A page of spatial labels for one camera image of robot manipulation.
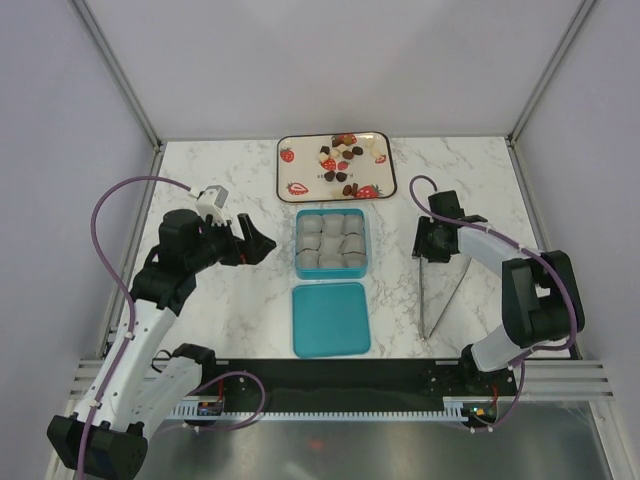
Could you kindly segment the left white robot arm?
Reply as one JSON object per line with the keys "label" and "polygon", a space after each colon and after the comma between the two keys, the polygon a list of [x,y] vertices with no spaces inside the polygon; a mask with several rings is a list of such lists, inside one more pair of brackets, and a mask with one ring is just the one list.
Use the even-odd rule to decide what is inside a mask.
{"label": "left white robot arm", "polygon": [[213,350],[182,344],[150,384],[143,380],[159,344],[196,288],[196,276],[216,265],[257,265],[276,247],[250,217],[215,224],[193,210],[166,213],[152,248],[129,292],[128,320],[99,373],[72,414],[56,415],[47,437],[65,467],[78,476],[132,479],[140,471],[151,437],[187,395],[208,394],[219,380]]}

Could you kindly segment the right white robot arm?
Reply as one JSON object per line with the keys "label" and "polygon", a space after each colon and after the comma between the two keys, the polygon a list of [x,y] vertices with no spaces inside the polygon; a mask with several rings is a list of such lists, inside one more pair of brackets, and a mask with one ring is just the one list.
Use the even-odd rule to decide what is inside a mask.
{"label": "right white robot arm", "polygon": [[514,367],[535,351],[571,348],[585,316],[565,252],[523,247],[480,216],[419,218],[415,258],[447,263],[457,254],[481,263],[502,282],[501,324],[461,354],[469,361],[456,372],[463,391],[482,393],[493,371]]}

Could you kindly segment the metal tongs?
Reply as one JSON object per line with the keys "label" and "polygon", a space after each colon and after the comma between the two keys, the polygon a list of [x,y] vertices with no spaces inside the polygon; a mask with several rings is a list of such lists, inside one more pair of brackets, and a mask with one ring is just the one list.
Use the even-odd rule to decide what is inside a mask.
{"label": "metal tongs", "polygon": [[465,278],[471,258],[454,255],[448,263],[419,259],[419,327],[423,340],[429,340]]}

